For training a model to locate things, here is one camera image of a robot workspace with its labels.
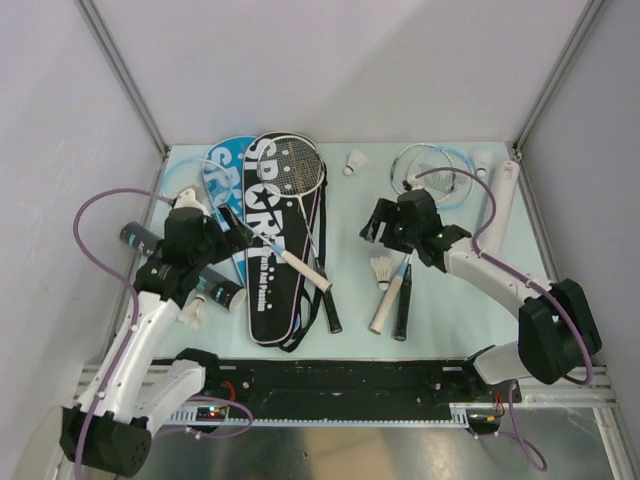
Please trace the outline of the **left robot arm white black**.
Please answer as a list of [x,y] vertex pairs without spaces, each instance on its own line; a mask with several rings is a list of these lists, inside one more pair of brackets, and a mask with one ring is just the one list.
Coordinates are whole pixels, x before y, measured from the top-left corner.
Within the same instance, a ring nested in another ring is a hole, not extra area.
[[60,445],[76,476],[91,467],[134,477],[169,417],[189,399],[220,391],[217,355],[194,348],[180,352],[149,390],[141,389],[157,345],[178,320],[201,272],[250,245],[252,234],[234,212],[226,206],[219,211],[226,229],[197,202],[174,206],[163,238],[126,284],[127,317],[87,389],[63,410]]

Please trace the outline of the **black shuttlecock tube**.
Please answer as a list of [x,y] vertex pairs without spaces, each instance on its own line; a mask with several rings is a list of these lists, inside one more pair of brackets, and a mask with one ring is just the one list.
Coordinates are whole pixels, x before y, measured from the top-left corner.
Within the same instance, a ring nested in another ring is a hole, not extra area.
[[[158,242],[161,240],[158,235],[135,221],[129,222],[121,228],[119,238],[124,244],[137,250],[145,257],[154,253]],[[201,271],[197,286],[200,292],[227,310],[230,297],[241,288],[244,287],[210,267]]]

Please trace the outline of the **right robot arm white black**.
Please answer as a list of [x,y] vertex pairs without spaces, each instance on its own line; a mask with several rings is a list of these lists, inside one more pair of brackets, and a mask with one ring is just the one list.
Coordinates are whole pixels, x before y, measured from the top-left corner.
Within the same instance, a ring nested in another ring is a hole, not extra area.
[[581,285],[571,279],[542,281],[490,255],[475,235],[443,224],[426,191],[379,199],[359,235],[466,281],[517,320],[516,341],[469,357],[473,369],[461,378],[469,398],[486,400],[499,383],[526,377],[551,385],[578,366],[593,375],[591,359],[602,340]]

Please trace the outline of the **white tube cap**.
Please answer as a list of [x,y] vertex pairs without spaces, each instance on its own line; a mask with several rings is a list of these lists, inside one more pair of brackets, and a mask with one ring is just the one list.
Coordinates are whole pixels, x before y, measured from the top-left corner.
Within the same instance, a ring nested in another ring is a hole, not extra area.
[[231,313],[235,313],[236,311],[238,311],[240,309],[240,307],[246,301],[246,297],[247,297],[247,290],[246,289],[241,288],[238,291],[236,291],[230,297],[230,300],[228,302],[228,310]]

